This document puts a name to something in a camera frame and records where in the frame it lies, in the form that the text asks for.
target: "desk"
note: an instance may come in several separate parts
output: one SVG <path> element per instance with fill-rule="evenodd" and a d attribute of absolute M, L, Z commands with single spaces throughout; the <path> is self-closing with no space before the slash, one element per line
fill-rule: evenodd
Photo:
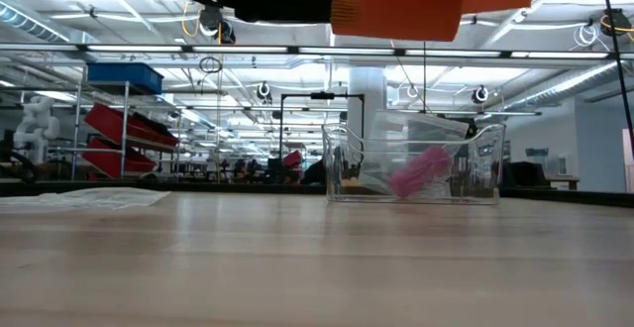
<path fill-rule="evenodd" d="M 546 176 L 548 184 L 552 182 L 567 182 L 569 190 L 577 190 L 577 184 L 579 183 L 578 177 L 573 176 Z"/>
<path fill-rule="evenodd" d="M 634 325 L 634 210 L 173 193 L 0 215 L 1 326 Z"/>

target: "white robot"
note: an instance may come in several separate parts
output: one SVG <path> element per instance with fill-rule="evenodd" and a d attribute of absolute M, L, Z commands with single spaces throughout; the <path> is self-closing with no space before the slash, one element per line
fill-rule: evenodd
<path fill-rule="evenodd" d="M 30 159 L 34 164 L 43 164 L 47 160 L 49 140 L 59 136 L 59 120 L 51 113 L 54 100 L 48 97 L 36 96 L 31 103 L 24 104 L 24 118 L 13 135 L 14 145 L 22 149 L 28 143 L 33 143 L 34 151 Z"/>

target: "pink sponge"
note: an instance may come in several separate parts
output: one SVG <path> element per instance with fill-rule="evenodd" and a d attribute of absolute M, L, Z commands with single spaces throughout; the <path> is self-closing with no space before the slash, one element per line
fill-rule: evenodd
<path fill-rule="evenodd" d="M 435 146 L 427 149 L 407 166 L 395 172 L 389 186 L 400 198 L 406 198 L 421 190 L 435 177 L 445 174 L 453 162 L 445 149 Z"/>

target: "clear plastic bin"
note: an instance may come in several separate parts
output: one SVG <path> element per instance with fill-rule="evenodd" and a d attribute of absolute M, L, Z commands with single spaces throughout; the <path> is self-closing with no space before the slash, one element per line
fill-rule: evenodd
<path fill-rule="evenodd" d="M 379 141 L 360 139 L 345 125 L 326 125 L 328 199 L 497 204 L 504 130 L 503 125 L 491 125 L 465 141 Z M 368 156 L 378 155 L 391 164 L 365 162 Z M 372 182 L 359 180 L 360 173 L 368 171 Z"/>

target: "blue bin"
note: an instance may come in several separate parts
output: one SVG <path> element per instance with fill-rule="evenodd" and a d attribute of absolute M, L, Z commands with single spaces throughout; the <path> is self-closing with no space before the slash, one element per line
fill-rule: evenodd
<path fill-rule="evenodd" d="M 124 94 L 123 85 L 109 85 L 108 83 L 133 84 L 131 94 L 162 94 L 163 76 L 145 63 L 89 63 L 88 82 L 100 82 L 107 86 L 109 92 Z"/>

